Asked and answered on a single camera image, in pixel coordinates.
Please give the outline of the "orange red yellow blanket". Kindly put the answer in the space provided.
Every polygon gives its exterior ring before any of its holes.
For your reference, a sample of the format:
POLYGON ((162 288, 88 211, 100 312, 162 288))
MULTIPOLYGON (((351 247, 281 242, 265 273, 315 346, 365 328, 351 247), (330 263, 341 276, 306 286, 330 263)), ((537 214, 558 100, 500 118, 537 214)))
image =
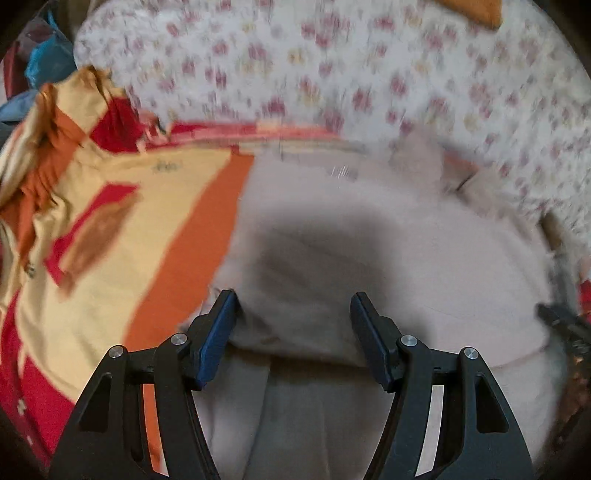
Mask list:
POLYGON ((48 84, 1 152, 1 406, 43 466, 107 349, 159 344, 225 288, 243 315, 197 401, 226 479, 348 479, 363 153, 322 131, 154 142, 108 75, 48 84))

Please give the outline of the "orange brown checkered cushion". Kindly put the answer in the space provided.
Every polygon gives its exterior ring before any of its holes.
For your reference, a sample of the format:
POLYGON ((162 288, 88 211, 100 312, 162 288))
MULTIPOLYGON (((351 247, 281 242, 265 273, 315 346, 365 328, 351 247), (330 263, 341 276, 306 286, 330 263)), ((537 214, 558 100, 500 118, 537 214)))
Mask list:
POLYGON ((436 2, 492 30, 498 29, 503 22, 501 0, 436 0, 436 2))

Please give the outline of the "blue striped garment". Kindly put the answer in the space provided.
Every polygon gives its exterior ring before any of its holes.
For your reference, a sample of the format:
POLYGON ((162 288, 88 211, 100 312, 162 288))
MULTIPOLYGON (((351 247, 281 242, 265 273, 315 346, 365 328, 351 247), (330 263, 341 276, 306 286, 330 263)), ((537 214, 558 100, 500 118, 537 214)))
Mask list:
POLYGON ((28 90, 9 99, 0 108, 0 121, 4 124, 22 121, 34 104, 37 94, 36 90, 28 90))

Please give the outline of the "floral white quilt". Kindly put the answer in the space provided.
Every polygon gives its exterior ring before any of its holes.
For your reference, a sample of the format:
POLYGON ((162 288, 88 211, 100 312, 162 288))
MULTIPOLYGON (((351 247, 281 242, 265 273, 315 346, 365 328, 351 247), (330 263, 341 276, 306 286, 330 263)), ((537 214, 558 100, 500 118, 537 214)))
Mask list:
POLYGON ((589 76, 534 3, 502 15, 488 30, 432 1, 109 1, 74 57, 166 124, 315 123, 388 144, 429 127, 588 243, 589 76))

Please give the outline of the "teal plastic bag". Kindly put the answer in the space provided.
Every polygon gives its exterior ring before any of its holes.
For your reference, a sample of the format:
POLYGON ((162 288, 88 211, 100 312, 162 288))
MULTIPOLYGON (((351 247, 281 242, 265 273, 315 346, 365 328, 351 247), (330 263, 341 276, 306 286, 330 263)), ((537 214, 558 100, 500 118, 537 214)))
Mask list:
POLYGON ((29 87, 38 90, 46 83, 66 79, 75 70, 71 42, 54 32, 31 51, 24 75, 29 87))

